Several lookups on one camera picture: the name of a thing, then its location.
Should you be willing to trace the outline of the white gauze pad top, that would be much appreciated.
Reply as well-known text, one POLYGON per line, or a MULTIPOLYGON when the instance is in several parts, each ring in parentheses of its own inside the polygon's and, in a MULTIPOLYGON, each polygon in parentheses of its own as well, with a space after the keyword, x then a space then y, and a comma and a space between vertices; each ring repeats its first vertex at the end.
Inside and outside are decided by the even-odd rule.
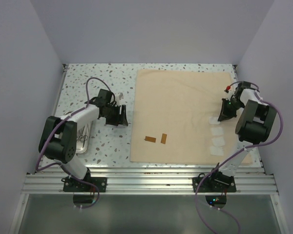
POLYGON ((218 117, 209 117, 209 124, 210 125, 219 125, 220 121, 218 120, 218 117))

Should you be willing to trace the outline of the steel surgical scissors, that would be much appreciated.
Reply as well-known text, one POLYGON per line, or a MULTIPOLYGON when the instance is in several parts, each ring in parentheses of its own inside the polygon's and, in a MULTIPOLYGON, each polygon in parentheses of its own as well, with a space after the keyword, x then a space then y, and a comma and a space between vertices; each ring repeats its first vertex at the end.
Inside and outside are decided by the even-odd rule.
POLYGON ((84 126, 77 131, 77 141, 84 142, 87 137, 87 127, 84 126))

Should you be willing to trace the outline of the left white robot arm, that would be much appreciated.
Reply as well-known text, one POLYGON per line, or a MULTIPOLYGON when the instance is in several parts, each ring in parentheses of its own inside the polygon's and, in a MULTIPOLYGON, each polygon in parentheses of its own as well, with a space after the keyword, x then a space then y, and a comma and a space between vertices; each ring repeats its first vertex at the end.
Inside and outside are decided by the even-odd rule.
POLYGON ((100 118, 105 119, 106 125, 127 127, 126 106, 121 104, 123 98, 122 93, 100 89, 82 108, 61 117, 48 117, 39 143, 41 156, 53 160, 71 177, 87 181, 88 168, 76 156, 77 133, 100 118))

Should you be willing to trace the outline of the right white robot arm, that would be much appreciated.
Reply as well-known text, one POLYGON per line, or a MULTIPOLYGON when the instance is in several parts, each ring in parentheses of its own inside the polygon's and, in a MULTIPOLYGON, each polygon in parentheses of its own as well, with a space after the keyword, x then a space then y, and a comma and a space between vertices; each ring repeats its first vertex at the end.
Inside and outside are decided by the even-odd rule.
POLYGON ((222 98, 219 122, 237 117, 238 110, 242 114, 235 127, 238 137, 234 154, 223 163, 218 163, 208 177, 213 186, 228 188, 234 185, 235 173, 254 146, 259 146, 269 138, 277 110, 264 102, 259 95, 259 87, 247 81, 236 81, 226 87, 226 98, 222 98))

